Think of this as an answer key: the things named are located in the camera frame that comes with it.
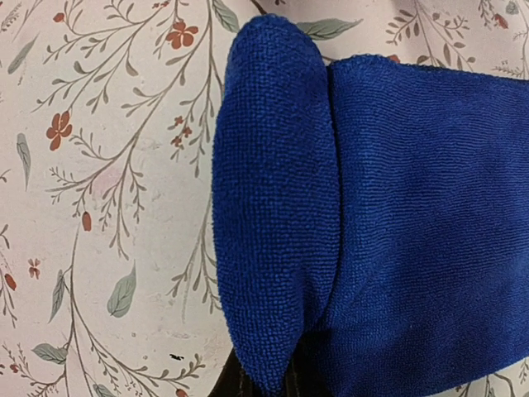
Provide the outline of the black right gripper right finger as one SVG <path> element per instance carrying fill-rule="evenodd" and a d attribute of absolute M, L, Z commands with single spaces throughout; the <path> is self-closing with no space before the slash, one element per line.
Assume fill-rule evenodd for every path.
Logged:
<path fill-rule="evenodd" d="M 317 332 L 305 333 L 296 346 L 284 375 L 282 396 L 332 397 L 323 376 L 316 366 L 315 352 Z"/>

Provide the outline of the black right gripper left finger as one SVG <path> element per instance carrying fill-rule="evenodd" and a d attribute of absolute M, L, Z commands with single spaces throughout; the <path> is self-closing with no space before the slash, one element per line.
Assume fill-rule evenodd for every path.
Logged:
<path fill-rule="evenodd" d="M 258 386 L 243 369 L 236 353 L 231 351 L 208 397 L 262 397 Z"/>

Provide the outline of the blue towel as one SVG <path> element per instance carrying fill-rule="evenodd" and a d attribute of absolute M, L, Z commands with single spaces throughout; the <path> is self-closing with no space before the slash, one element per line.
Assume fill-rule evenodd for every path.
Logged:
<path fill-rule="evenodd" d="M 428 396 L 528 355 L 528 84 L 357 55 L 289 20 L 232 43 L 212 158 L 222 309 L 253 383 Z"/>

